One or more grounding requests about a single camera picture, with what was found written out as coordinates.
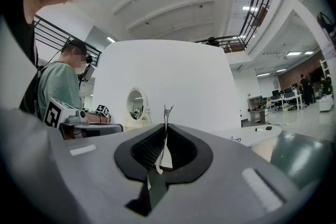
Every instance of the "white curved wall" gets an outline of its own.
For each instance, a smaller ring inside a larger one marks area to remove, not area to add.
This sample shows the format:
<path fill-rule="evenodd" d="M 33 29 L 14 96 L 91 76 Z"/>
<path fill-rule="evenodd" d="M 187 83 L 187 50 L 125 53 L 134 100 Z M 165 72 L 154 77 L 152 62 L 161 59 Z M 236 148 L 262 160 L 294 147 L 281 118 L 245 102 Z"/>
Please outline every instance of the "white curved wall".
<path fill-rule="evenodd" d="M 163 107 L 174 105 L 169 122 L 202 131 L 240 127 L 233 76 L 221 48 L 172 40 L 116 42 L 95 71 L 93 106 L 105 104 L 121 122 L 127 94 L 141 88 L 152 123 L 163 123 Z"/>

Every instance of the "railing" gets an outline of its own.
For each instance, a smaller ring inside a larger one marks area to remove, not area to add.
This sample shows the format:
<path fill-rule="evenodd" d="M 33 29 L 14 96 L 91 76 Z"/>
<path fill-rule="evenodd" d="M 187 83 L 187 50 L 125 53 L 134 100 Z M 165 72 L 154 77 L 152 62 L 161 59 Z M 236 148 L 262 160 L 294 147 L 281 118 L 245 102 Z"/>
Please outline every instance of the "railing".
<path fill-rule="evenodd" d="M 261 0 L 261 2 L 259 0 L 251 0 L 249 4 L 250 9 L 247 11 L 247 15 L 244 18 L 244 23 L 239 34 L 217 38 L 211 37 L 195 42 L 222 47 L 226 53 L 245 50 L 248 47 L 251 38 L 256 34 L 257 28 L 263 22 L 268 12 L 269 4 L 270 0 L 266 0 L 266 2 L 265 0 Z"/>
<path fill-rule="evenodd" d="M 34 17 L 34 25 L 35 39 L 56 50 L 61 49 L 68 40 L 78 39 L 38 15 Z M 101 51 L 87 43 L 86 49 L 87 55 L 92 56 L 93 62 L 91 64 L 97 66 Z"/>

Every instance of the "ceiling light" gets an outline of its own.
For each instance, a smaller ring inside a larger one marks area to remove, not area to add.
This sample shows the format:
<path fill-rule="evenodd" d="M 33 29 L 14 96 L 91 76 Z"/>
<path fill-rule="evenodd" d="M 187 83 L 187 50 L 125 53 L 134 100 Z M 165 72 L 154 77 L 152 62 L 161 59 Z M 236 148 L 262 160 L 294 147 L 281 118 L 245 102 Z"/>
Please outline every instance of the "ceiling light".
<path fill-rule="evenodd" d="M 287 53 L 287 56 L 296 56 L 296 55 L 300 55 L 300 54 L 301 54 L 301 52 L 299 52 L 299 51 L 291 51 L 291 52 Z"/>
<path fill-rule="evenodd" d="M 244 6 L 243 10 L 250 10 L 250 7 L 249 6 Z M 253 12 L 256 11 L 257 12 L 258 8 L 251 7 L 251 11 L 253 11 Z"/>
<path fill-rule="evenodd" d="M 269 75 L 269 74 L 270 74 L 270 73 L 260 74 L 260 75 L 257 75 L 257 77 L 267 76 L 267 75 Z"/>
<path fill-rule="evenodd" d="M 112 38 L 108 37 L 107 39 L 108 39 L 109 41 L 111 41 L 112 43 L 115 43 L 115 41 L 114 41 Z"/>

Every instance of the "floor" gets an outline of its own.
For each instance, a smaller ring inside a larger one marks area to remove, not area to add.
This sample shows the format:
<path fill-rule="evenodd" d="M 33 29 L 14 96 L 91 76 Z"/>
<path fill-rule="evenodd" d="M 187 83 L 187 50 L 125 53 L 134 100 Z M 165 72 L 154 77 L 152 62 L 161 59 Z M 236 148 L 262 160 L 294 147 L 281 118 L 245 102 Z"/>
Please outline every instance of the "floor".
<path fill-rule="evenodd" d="M 319 111 L 319 104 L 310 104 L 308 108 L 291 111 L 275 111 L 274 107 L 268 114 L 268 122 L 280 125 L 282 130 L 318 139 L 334 141 L 336 134 L 336 111 L 334 107 L 329 112 Z M 243 127 L 258 125 L 243 122 Z"/>
<path fill-rule="evenodd" d="M 269 123 L 278 124 L 282 133 L 275 139 L 271 163 L 288 175 L 300 188 L 320 180 L 333 157 L 336 112 L 320 113 L 318 103 L 309 108 L 272 111 Z M 243 127 L 259 125 L 249 121 Z"/>

